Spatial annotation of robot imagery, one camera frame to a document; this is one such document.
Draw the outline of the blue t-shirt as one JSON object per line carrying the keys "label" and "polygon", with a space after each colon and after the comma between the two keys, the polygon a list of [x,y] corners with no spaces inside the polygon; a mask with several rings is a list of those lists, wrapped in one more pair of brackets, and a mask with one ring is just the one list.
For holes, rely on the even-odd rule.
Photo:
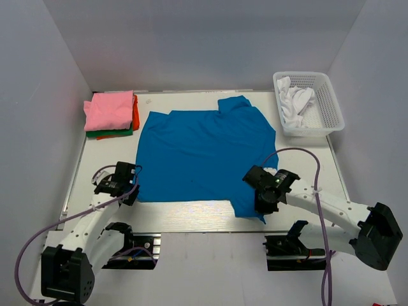
{"label": "blue t-shirt", "polygon": [[140,202],[228,200],[236,217],[263,215],[242,179],[254,165],[278,166],[276,131],[244,96],[216,110],[150,112],[138,142]]}

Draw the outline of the white t-shirt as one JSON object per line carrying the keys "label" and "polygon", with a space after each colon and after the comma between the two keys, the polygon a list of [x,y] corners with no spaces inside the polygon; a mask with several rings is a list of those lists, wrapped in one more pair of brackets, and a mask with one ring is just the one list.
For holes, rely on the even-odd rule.
{"label": "white t-shirt", "polygon": [[316,102],[314,89],[292,87],[288,76],[278,79],[277,88],[285,124],[290,128],[302,127],[304,111]]}

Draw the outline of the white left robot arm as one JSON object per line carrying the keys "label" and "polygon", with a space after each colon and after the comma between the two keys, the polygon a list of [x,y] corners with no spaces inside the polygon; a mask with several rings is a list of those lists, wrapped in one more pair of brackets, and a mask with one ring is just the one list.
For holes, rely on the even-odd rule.
{"label": "white left robot arm", "polygon": [[84,304],[97,273],[115,254],[131,249],[132,227],[111,222],[121,206],[132,206],[138,196],[138,166],[118,162],[115,171],[101,171],[92,178],[94,194],[86,214],[55,247],[41,255],[41,294],[58,301]]}

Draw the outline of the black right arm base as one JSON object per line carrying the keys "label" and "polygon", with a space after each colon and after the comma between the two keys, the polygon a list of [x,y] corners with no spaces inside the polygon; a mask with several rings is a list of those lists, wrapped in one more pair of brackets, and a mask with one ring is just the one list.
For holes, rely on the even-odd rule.
{"label": "black right arm base", "polygon": [[268,235],[263,245],[269,272],[323,271],[326,268],[324,249],[309,249],[298,238]]}

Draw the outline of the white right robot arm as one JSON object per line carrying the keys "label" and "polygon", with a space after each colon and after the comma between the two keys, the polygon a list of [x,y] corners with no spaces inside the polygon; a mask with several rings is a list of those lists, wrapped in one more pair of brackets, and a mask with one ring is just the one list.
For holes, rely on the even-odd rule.
{"label": "white right robot arm", "polygon": [[271,214],[284,203],[302,208],[331,222],[322,229],[309,221],[296,221],[285,235],[268,235],[264,246],[270,261],[285,262],[285,270],[299,270],[300,263],[321,262],[330,250],[356,256],[367,266],[385,271],[403,238],[391,209],[382,204],[367,206],[348,202],[324,191],[316,191],[297,174],[278,170],[276,174],[253,166],[243,181],[254,189],[254,207]]}

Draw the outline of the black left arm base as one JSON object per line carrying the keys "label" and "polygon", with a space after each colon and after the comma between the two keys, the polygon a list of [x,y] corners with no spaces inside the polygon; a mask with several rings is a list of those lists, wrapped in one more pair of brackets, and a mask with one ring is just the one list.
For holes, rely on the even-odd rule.
{"label": "black left arm base", "polygon": [[131,245],[115,253],[104,270],[153,270],[159,259],[161,234],[135,233]]}

